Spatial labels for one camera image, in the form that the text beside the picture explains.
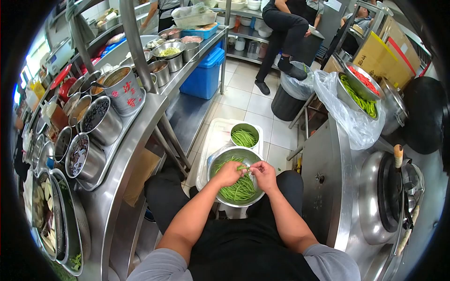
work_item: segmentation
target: gray t-shirt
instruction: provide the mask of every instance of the gray t-shirt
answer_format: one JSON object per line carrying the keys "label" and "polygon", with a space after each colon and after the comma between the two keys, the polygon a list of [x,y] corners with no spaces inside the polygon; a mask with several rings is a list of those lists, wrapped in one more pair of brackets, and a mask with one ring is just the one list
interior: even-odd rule
{"label": "gray t-shirt", "polygon": [[317,10],[317,14],[315,15],[316,17],[318,15],[324,14],[324,5],[322,3],[320,3],[319,0],[317,0],[317,1],[306,0],[306,5],[313,8],[314,10]]}
{"label": "gray t-shirt", "polygon": [[[303,253],[312,272],[321,281],[359,281],[356,262],[346,253],[322,244],[309,246]],[[151,252],[130,274],[127,281],[193,281],[185,259],[171,249]]]}

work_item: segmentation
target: hand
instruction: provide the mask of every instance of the hand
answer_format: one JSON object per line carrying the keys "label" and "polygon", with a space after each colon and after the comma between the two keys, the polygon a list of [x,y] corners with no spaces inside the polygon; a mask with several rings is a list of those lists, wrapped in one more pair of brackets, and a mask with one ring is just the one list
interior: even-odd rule
{"label": "hand", "polygon": [[242,169],[237,171],[236,169],[242,165],[241,162],[236,161],[228,161],[226,162],[217,174],[212,178],[220,188],[231,186],[235,184],[240,177],[244,176],[244,173],[247,171],[246,169]]}
{"label": "hand", "polygon": [[256,177],[259,188],[269,195],[278,190],[275,168],[265,161],[259,161],[250,166],[250,171]]}

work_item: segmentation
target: white plastic tray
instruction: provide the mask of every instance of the white plastic tray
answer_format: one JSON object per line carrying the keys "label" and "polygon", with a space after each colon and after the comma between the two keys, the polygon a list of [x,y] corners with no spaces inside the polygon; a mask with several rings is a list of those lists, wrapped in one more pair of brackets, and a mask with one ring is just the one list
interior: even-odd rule
{"label": "white plastic tray", "polygon": [[232,143],[230,131],[234,125],[239,123],[250,124],[258,130],[259,142],[253,148],[253,150],[261,156],[264,155],[264,136],[262,128],[260,126],[234,119],[216,118],[212,120],[209,124],[209,129],[205,138],[205,144],[203,146],[202,154],[200,156],[200,162],[198,164],[197,178],[195,180],[198,190],[201,190],[208,183],[208,166],[212,161],[210,156],[220,148]]}

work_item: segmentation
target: wooden handle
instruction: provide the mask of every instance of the wooden handle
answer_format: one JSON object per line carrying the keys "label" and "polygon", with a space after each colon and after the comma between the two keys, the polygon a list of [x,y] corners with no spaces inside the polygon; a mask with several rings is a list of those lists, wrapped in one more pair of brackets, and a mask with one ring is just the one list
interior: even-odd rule
{"label": "wooden handle", "polygon": [[395,158],[395,167],[401,168],[401,163],[403,162],[403,146],[396,144],[394,146],[394,158]]}

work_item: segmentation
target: plastic bag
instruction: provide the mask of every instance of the plastic bag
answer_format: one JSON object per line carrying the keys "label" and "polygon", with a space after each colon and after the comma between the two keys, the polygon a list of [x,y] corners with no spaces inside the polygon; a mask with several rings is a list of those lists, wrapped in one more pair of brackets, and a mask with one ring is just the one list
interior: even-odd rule
{"label": "plastic bag", "polygon": [[314,71],[314,91],[331,116],[347,132],[350,148],[353,150],[367,149],[380,137],[386,119],[385,109],[381,105],[381,101],[377,101],[378,120],[370,119],[364,113],[350,109],[348,105],[338,99],[337,79],[337,72]]}
{"label": "plastic bag", "polygon": [[293,64],[294,67],[305,70],[308,77],[303,81],[299,81],[282,71],[281,86],[291,97],[306,101],[314,92],[314,73],[302,62],[292,61],[291,64]]}

